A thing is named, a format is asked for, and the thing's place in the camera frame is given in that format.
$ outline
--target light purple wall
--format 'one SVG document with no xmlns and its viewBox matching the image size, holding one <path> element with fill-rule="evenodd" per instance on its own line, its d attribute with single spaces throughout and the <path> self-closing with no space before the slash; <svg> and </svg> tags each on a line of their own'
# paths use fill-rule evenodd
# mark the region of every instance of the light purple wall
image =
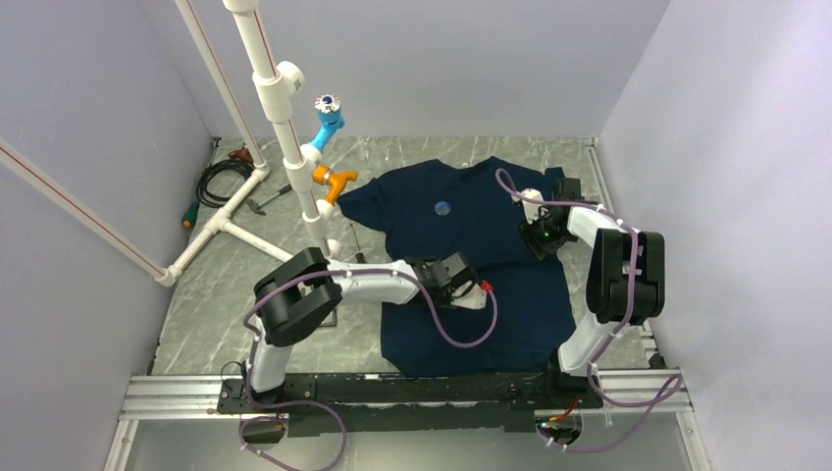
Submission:
<svg viewBox="0 0 832 471">
<path fill-rule="evenodd" d="M 221 0 L 191 0 L 249 124 L 271 135 Z M 278 60 L 306 74 L 299 132 L 333 92 L 352 135 L 598 135 L 669 0 L 263 1 Z M 173 0 L 140 0 L 214 135 L 239 135 Z"/>
<path fill-rule="evenodd" d="M 209 134 L 134 0 L 6 2 L 0 136 L 157 262 Z M 0 467 L 100 469 L 171 292 L 0 166 Z"/>
<path fill-rule="evenodd" d="M 600 135 L 718 470 L 832 461 L 832 9 L 673 0 Z"/>
</svg>

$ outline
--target black hose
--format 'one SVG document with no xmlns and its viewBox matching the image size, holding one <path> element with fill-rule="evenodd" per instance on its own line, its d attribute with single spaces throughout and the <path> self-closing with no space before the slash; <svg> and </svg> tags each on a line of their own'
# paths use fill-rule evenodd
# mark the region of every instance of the black hose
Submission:
<svg viewBox="0 0 832 471">
<path fill-rule="evenodd" d="M 242 175 L 244 179 L 248 179 L 253 170 L 253 165 L 241 160 L 224 160 L 222 162 L 217 162 L 202 171 L 202 175 L 199 177 L 199 182 L 196 184 L 196 199 L 199 201 L 199 204 L 203 206 L 207 206 L 209 208 L 222 208 L 223 205 L 231 199 L 231 197 L 212 193 L 208 190 L 208 183 L 224 171 L 237 172 Z"/>
</svg>

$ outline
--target white pvc pipe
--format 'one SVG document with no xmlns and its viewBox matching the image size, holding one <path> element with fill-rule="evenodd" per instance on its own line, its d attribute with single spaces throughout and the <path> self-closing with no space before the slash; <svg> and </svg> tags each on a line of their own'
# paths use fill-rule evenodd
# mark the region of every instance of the white pvc pipe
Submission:
<svg viewBox="0 0 832 471">
<path fill-rule="evenodd" d="M 190 35 L 193 37 L 193 42 L 196 43 L 196 48 L 199 49 L 199 54 L 202 56 L 202 60 L 205 61 L 205 66 L 208 67 L 208 72 L 211 73 L 211 77 L 214 79 L 214 83 L 217 85 L 217 89 L 220 91 L 220 95 L 223 97 L 226 107 L 232 115 L 234 124 L 242 136 L 242 140 L 245 142 L 246 147 L 248 147 L 248 151 L 251 153 L 254 165 L 256 167 L 266 166 L 266 159 L 263 158 L 263 154 L 260 152 L 260 147 L 257 146 L 257 142 L 254 140 L 254 136 L 251 134 L 251 130 L 248 127 L 248 123 L 242 116 L 242 110 L 234 97 L 229 81 L 226 79 L 226 75 L 220 67 L 220 63 L 217 60 L 214 49 L 211 47 L 211 43 L 208 42 L 208 36 L 205 34 L 202 23 L 196 16 L 196 9 L 193 7 L 191 0 L 176 0 L 176 2 L 177 7 L 179 7 L 180 13 L 182 14 L 182 19 L 187 26 L 187 30 L 190 31 Z"/>
<path fill-rule="evenodd" d="M 191 260 L 193 260 L 202 246 L 208 242 L 208 239 L 216 234 L 217 231 L 222 229 L 223 224 L 231 217 L 234 210 L 245 200 L 248 194 L 260 182 L 266 179 L 268 171 L 268 168 L 254 169 L 254 171 L 251 172 L 251 176 L 248 177 L 242 186 L 234 192 L 231 199 L 229 199 L 222 208 L 218 208 L 217 211 L 214 212 L 211 218 L 205 223 L 204 226 L 202 226 L 202 230 L 199 234 L 197 234 L 196 237 L 194 237 L 193 240 L 187 245 L 177 261 L 168 267 L 174 274 L 175 278 L 178 278 L 182 274 L 182 271 L 184 271 L 185 267 L 187 267 Z"/>
<path fill-rule="evenodd" d="M 180 277 L 185 267 L 187 267 L 190 261 L 193 260 L 196 254 L 199 253 L 199 250 L 201 250 L 202 247 L 208 243 L 208 240 L 210 240 L 213 235 L 214 233 L 205 228 L 202 228 L 202 230 L 199 231 L 199 234 L 197 234 L 196 237 L 188 243 L 187 247 L 182 252 L 182 255 L 177 258 L 177 261 L 168 267 L 168 270 L 174 274 L 174 277 L 177 279 Z"/>
<path fill-rule="evenodd" d="M 306 185 L 306 180 L 298 179 L 297 172 L 300 172 L 301 167 L 304 167 L 306 163 L 300 152 L 297 134 L 291 122 L 291 103 L 288 100 L 290 93 L 286 90 L 286 85 L 281 83 L 283 77 L 275 64 L 265 28 L 256 8 L 259 1 L 224 0 L 224 3 L 226 8 L 234 14 L 234 21 L 239 29 L 245 52 L 254 70 L 253 80 L 255 86 L 258 87 L 260 102 L 275 128 L 278 143 L 284 153 L 284 165 L 303 210 L 302 218 L 306 230 L 312 241 L 323 250 L 325 255 L 330 256 L 331 252 L 326 238 L 326 221 L 318 212 L 315 195 L 310 186 L 314 169 L 302 169 L 304 173 L 308 173 L 309 185 Z"/>
<path fill-rule="evenodd" d="M 288 259 L 291 258 L 290 253 L 280 249 L 277 246 L 274 246 L 273 244 L 267 242 L 266 240 L 263 240 L 257 235 L 254 235 L 249 231 L 246 231 L 245 229 L 241 228 L 240 226 L 237 226 L 231 221 L 226 221 L 225 223 L 223 223 L 220 229 L 252 245 L 253 247 L 268 253 L 269 255 L 277 258 L 282 262 L 286 262 Z"/>
<path fill-rule="evenodd" d="M 86 205 L 78 201 L 68 191 L 32 164 L 26 157 L 12 148 L 8 142 L 0 138 L 0 160 L 12 172 L 19 175 L 27 183 L 64 208 L 71 216 L 81 221 L 93 232 L 101 236 L 110 245 L 122 252 L 136 265 L 149 273 L 160 284 L 169 287 L 174 283 L 168 270 L 150 260 L 146 254 L 120 235 L 109 224 L 93 213 Z"/>
<path fill-rule="evenodd" d="M 269 41 L 266 39 L 266 31 L 262 28 L 257 11 L 234 14 L 234 22 L 242 43 L 245 45 L 245 52 L 248 60 L 254 69 L 254 74 L 263 79 L 270 79 L 277 75 L 278 71 L 272 52 L 269 50 Z"/>
</svg>

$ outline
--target t-shirt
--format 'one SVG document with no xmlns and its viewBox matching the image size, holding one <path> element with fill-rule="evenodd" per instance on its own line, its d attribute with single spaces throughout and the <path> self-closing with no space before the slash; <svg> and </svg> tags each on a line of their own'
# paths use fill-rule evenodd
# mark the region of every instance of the t-shirt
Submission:
<svg viewBox="0 0 832 471">
<path fill-rule="evenodd" d="M 445 258 L 462 252 L 481 280 L 494 287 L 498 305 L 492 335 L 474 348 L 457 348 L 439 334 L 427 306 L 382 308 L 382 355 L 408 376 L 542 371 L 575 330 L 563 266 L 556 257 L 538 261 L 520 236 L 523 208 L 496 182 L 508 171 L 519 189 L 551 197 L 561 169 L 540 172 L 496 157 L 467 169 L 438 160 L 393 170 L 338 199 L 347 218 L 387 235 L 392 259 Z M 482 310 L 439 309 L 447 333 L 478 339 L 492 319 Z"/>
</svg>

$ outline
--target gray tile floor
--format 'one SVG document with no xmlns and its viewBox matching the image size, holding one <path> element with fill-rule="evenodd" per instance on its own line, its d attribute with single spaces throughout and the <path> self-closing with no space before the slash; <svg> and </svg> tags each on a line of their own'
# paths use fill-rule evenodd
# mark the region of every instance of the gray tile floor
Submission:
<svg viewBox="0 0 832 471">
<path fill-rule="evenodd" d="M 261 139 L 259 143 L 273 171 L 253 193 L 253 199 L 258 202 L 286 184 L 280 147 L 271 138 Z M 224 156 L 240 146 L 239 139 L 223 139 L 217 155 Z M 465 167 L 492 155 L 538 170 L 562 167 L 567 177 L 581 179 L 587 198 L 601 200 L 598 181 L 578 138 L 336 137 L 327 148 L 324 161 L 338 171 L 358 171 L 359 180 L 352 184 L 361 185 L 387 170 L 433 158 Z M 231 194 L 241 182 L 239 176 L 221 175 L 212 181 L 211 188 L 220 194 Z M 324 190 L 319 189 L 317 194 L 323 196 Z M 267 215 L 258 216 L 243 205 L 233 220 L 290 253 L 309 245 L 293 193 L 278 198 L 264 210 Z M 197 229 L 212 211 L 200 208 Z M 341 259 L 351 260 L 356 248 L 348 220 L 335 215 L 328 229 L 329 237 L 338 239 L 344 246 Z M 369 262 L 390 260 L 384 251 L 384 234 L 357 224 L 355 229 Z M 567 244 L 558 252 L 576 321 L 588 312 L 584 283 L 590 256 L 590 249 L 578 243 Z M 184 271 L 175 288 L 153 373 L 216 374 L 229 360 L 243 358 L 251 338 L 240 320 L 253 303 L 254 284 L 279 263 L 230 235 L 216 235 Z M 381 356 L 380 326 L 380 305 L 344 306 L 338 310 L 337 327 L 321 328 L 295 346 L 288 369 L 293 372 L 396 371 Z M 633 331 L 619 340 L 601 359 L 600 366 L 646 368 L 638 332 Z"/>
</svg>

